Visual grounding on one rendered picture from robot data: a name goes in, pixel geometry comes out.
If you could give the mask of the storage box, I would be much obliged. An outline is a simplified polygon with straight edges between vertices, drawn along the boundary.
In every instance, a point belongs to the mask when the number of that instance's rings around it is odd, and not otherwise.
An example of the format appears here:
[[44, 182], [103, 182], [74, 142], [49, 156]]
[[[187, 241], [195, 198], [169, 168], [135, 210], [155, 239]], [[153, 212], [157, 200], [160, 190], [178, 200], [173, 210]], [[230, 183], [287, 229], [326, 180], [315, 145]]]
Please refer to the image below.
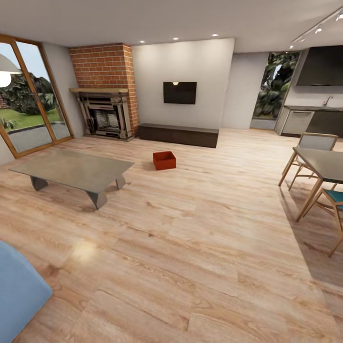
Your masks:
[[156, 170], [174, 169], [176, 158], [171, 151], [153, 153], [153, 162]]

